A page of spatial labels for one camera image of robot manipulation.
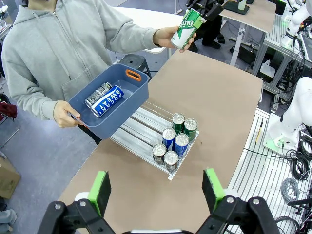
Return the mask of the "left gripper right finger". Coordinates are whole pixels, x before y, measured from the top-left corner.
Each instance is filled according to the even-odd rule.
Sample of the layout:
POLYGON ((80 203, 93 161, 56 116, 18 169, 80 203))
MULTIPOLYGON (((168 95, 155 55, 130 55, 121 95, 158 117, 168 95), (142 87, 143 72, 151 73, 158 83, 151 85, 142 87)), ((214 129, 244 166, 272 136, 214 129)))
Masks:
POLYGON ((202 190, 210 215, 198 234, 223 234, 228 226, 239 226, 244 234, 278 234, 273 215, 262 197, 244 201, 226 195, 213 168, 203 170, 202 190))

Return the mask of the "person's left hand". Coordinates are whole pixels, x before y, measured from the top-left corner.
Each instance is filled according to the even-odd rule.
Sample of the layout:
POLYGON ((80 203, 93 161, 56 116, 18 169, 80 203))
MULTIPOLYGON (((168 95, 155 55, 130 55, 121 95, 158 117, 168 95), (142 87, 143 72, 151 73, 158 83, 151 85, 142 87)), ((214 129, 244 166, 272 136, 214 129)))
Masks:
POLYGON ((166 48, 176 48, 171 43, 171 38, 177 32, 179 26, 174 27, 164 27, 157 29, 156 32, 153 34, 153 43, 159 47, 166 47, 166 48))

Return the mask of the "person's right hand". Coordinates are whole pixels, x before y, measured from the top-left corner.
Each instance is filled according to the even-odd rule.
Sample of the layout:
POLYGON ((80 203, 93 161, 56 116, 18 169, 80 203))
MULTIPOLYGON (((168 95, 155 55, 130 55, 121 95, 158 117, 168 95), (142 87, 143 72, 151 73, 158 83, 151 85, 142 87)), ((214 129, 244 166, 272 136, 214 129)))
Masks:
POLYGON ((75 118, 80 118, 80 113, 77 112, 68 102, 60 100, 56 103, 53 111, 54 121, 61 128, 75 127, 81 123, 75 118))

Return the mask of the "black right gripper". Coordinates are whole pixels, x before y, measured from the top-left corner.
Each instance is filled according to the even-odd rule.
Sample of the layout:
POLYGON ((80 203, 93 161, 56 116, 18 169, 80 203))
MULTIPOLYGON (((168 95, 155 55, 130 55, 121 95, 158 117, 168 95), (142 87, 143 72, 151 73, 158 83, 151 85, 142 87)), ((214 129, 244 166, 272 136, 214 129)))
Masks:
POLYGON ((194 27, 200 27, 207 20, 213 21, 224 10, 218 0, 188 0, 186 7, 183 20, 194 21, 194 27))

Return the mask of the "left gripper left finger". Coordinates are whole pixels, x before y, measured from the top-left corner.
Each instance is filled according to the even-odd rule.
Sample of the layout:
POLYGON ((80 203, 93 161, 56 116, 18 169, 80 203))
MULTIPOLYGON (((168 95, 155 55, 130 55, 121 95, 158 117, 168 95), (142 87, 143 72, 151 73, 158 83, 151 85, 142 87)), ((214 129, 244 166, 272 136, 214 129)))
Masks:
POLYGON ((74 234, 86 228, 90 234, 113 234, 104 214, 111 193, 107 171, 99 171, 86 198, 66 205, 61 201, 51 202, 43 216, 38 234, 74 234))

